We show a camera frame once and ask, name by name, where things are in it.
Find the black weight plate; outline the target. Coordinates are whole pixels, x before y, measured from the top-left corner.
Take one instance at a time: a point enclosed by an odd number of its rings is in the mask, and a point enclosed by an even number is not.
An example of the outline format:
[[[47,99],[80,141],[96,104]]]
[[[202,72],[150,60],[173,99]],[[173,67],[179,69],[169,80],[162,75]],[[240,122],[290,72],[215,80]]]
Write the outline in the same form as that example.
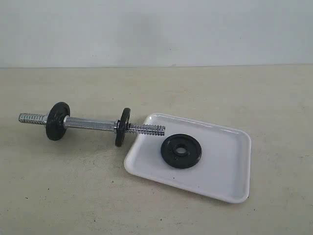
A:
[[[160,152],[163,160],[171,167],[186,169],[200,161],[202,148],[192,136],[175,134],[164,140]]]
[[[69,105],[65,102],[56,103],[50,110],[45,125],[46,135],[52,141],[60,140],[66,133],[64,119],[70,116]]]
[[[118,120],[116,125],[116,139],[115,146],[121,147],[125,138],[125,134],[127,133],[128,123],[130,118],[131,109],[124,108],[121,118]]]

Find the chrome threaded dumbbell bar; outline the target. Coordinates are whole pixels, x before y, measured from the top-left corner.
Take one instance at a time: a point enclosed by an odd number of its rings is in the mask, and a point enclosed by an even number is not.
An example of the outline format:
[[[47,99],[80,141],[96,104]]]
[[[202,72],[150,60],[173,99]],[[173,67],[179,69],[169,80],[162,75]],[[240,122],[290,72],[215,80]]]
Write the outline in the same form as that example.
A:
[[[35,125],[46,125],[48,115],[41,114],[28,114],[21,113],[19,115],[19,122],[26,124],[35,124]],[[87,118],[77,118],[66,116],[64,119],[64,127],[67,129],[87,129],[87,130],[97,130],[97,131],[109,131],[116,134],[116,125],[118,120],[109,121],[109,120],[94,120]],[[143,135],[152,135],[152,136],[164,136],[165,135],[165,126],[162,125],[148,125],[148,124],[136,124],[128,123],[127,133],[131,134],[143,134]]]

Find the white rectangular tray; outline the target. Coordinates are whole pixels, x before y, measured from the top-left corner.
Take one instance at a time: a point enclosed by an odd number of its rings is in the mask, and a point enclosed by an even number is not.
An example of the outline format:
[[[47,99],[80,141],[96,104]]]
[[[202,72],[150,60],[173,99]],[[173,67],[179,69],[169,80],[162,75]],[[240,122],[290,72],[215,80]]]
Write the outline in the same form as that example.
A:
[[[128,173],[228,203],[248,198],[251,139],[247,133],[162,113],[150,114],[145,123],[165,126],[165,136],[138,135],[124,160]],[[194,166],[178,169],[162,158],[161,145],[174,134],[199,142],[201,158]]]

